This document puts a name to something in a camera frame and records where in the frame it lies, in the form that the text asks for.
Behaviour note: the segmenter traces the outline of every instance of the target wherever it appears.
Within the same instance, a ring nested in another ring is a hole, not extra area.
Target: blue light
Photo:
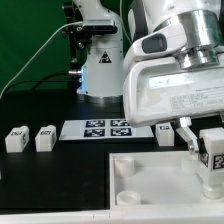
[[[81,90],[84,90],[84,67],[81,67],[81,80],[82,80],[82,85],[81,85]]]

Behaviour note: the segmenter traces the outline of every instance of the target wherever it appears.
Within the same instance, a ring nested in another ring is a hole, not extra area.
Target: metal bracket
[[[199,154],[199,147],[197,142],[197,136],[189,128],[191,126],[190,117],[182,117],[176,120],[175,126],[177,133],[184,139],[188,144],[188,149],[192,155]]]

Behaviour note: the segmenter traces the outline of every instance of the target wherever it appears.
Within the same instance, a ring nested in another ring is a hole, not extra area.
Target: cable
[[[5,90],[7,89],[7,87],[14,81],[16,80],[20,74],[29,66],[29,64],[34,60],[34,58],[36,58],[36,56],[47,46],[47,44],[56,36],[56,34],[58,32],[60,32],[62,29],[64,29],[65,27],[68,27],[68,26],[74,26],[74,25],[78,25],[78,24],[81,24],[81,22],[75,22],[75,23],[69,23],[69,24],[66,24],[62,27],[60,27],[59,29],[57,29],[52,35],[51,37],[42,45],[42,47],[33,55],[33,57],[31,57],[28,62],[21,68],[21,70],[5,85],[5,87],[3,88],[3,90],[1,91],[1,94],[0,94],[0,100],[2,99],[2,96],[5,92]]]
[[[48,75],[46,77],[44,77],[43,79],[41,79],[39,82],[37,82],[31,90],[35,90],[36,88],[38,88],[42,82],[48,80],[48,79],[51,79],[51,78],[54,78],[54,77],[57,77],[57,76],[62,76],[62,75],[68,75],[68,72],[57,72],[57,73],[53,73],[51,75]]]
[[[14,83],[10,86],[8,86],[4,93],[3,93],[3,96],[8,92],[9,89],[15,87],[15,86],[18,86],[18,85],[21,85],[21,84],[25,84],[25,83],[33,83],[33,82],[40,82],[40,80],[26,80],[26,81],[21,81],[21,82],[17,82],[17,83]],[[42,80],[41,81],[42,83],[46,83],[46,82],[51,82],[51,83],[58,83],[58,82],[77,82],[76,80],[54,80],[54,81],[48,81],[48,80]]]
[[[131,39],[129,38],[128,33],[127,33],[127,31],[126,31],[126,29],[125,29],[125,26],[124,26],[123,12],[122,12],[122,11],[123,11],[123,10],[122,10],[122,5],[123,5],[123,1],[120,0],[120,18],[121,18],[121,26],[122,26],[122,29],[123,29],[123,31],[124,31],[124,34],[125,34],[125,36],[126,36],[128,42],[130,43],[130,45],[132,45],[132,41],[131,41]]]

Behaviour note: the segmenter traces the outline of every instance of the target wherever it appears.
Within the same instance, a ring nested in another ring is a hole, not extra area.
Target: white cube
[[[35,142],[37,152],[50,152],[57,140],[56,127],[53,125],[42,127],[38,132]]]
[[[22,152],[29,142],[29,128],[22,126],[13,128],[5,138],[6,150],[8,153]]]
[[[174,131],[171,124],[157,124],[156,138],[159,146],[174,146]]]

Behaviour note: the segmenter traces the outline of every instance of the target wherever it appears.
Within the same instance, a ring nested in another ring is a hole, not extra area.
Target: white plastic base
[[[187,154],[188,152],[112,154],[110,210],[6,215],[0,216],[0,223],[223,224],[224,187],[222,186],[221,199],[206,198],[198,176],[184,174],[181,171],[181,159]],[[130,177],[115,175],[114,161],[122,157],[132,157],[135,160],[134,174]],[[117,205],[118,193],[127,189],[131,191],[131,194],[128,194],[129,199],[120,198],[129,201],[129,205]],[[131,201],[138,200],[136,193],[141,197],[141,204],[130,205]]]
[[[116,161],[121,161],[122,158],[134,159],[133,175],[117,175]],[[174,218],[178,216],[177,210],[180,208],[183,209],[184,216],[191,217],[199,214],[205,205],[212,204],[221,206],[222,209],[217,209],[215,212],[207,211],[207,213],[204,210],[205,216],[224,215],[224,186],[221,185],[219,189],[220,199],[208,199],[205,196],[203,183],[196,174],[197,163],[197,160],[189,156],[189,152],[112,154],[110,157],[111,209],[142,209],[152,214],[154,209],[168,208],[169,216]],[[122,192],[127,191],[138,194],[141,205],[121,204],[118,197]]]

